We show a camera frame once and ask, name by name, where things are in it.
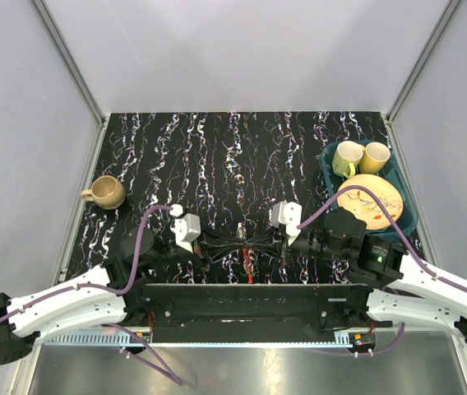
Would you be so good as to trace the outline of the red grey key holder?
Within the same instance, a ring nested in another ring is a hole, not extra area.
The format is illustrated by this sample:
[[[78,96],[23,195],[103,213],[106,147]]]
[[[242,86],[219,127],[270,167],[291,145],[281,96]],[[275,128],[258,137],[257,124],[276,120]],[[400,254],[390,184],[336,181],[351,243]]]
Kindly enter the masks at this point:
[[[237,225],[237,232],[236,235],[239,239],[246,239],[247,232],[246,227],[242,222],[239,222]],[[254,256],[250,249],[243,247],[243,266],[247,275],[247,282],[249,284],[254,283],[254,270],[253,270],[253,263],[254,263]]]

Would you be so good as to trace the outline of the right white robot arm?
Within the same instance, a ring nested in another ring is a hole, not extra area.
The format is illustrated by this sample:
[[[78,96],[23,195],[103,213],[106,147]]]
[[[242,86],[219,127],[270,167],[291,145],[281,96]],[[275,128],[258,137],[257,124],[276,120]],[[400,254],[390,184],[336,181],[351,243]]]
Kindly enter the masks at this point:
[[[277,258],[339,258],[349,264],[348,279],[370,287],[368,296],[344,305],[348,323],[368,320],[414,322],[437,326],[467,343],[467,280],[423,261],[407,240],[399,243],[367,234],[364,221],[338,208],[328,212],[321,228],[310,230],[300,219],[301,207],[281,202],[272,210],[272,229],[250,239],[250,249]]]

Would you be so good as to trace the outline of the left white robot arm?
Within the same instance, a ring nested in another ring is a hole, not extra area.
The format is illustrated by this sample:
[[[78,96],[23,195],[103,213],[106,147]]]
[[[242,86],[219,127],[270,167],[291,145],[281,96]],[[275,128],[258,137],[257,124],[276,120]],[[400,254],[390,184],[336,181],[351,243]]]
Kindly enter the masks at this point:
[[[34,294],[12,298],[0,293],[0,365],[29,355],[34,346],[77,329],[111,323],[142,324],[148,306],[141,287],[156,263],[193,261],[210,267],[247,247],[244,239],[176,222],[174,239],[163,241],[142,226],[124,239],[106,262]]]

